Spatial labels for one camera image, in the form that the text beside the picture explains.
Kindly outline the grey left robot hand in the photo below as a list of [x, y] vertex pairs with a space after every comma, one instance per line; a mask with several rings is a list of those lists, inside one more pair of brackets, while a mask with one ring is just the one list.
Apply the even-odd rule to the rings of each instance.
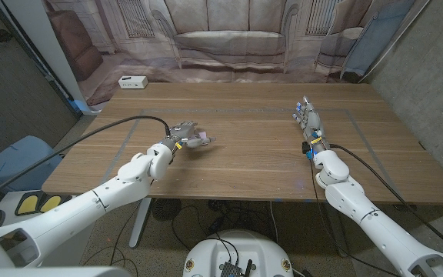
[[175, 153], [184, 147], [194, 149], [216, 140], [216, 137], [208, 137], [205, 131], [197, 130], [197, 124], [197, 122], [193, 121], [178, 123], [169, 129], [169, 135], [163, 138], [161, 143]]

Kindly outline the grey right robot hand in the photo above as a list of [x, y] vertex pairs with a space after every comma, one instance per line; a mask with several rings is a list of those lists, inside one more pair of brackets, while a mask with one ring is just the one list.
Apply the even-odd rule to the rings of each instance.
[[308, 159], [313, 159], [319, 152], [330, 149], [320, 116], [306, 95], [303, 96], [302, 102], [297, 103], [296, 112], [292, 117], [302, 130], [304, 141], [301, 149]]

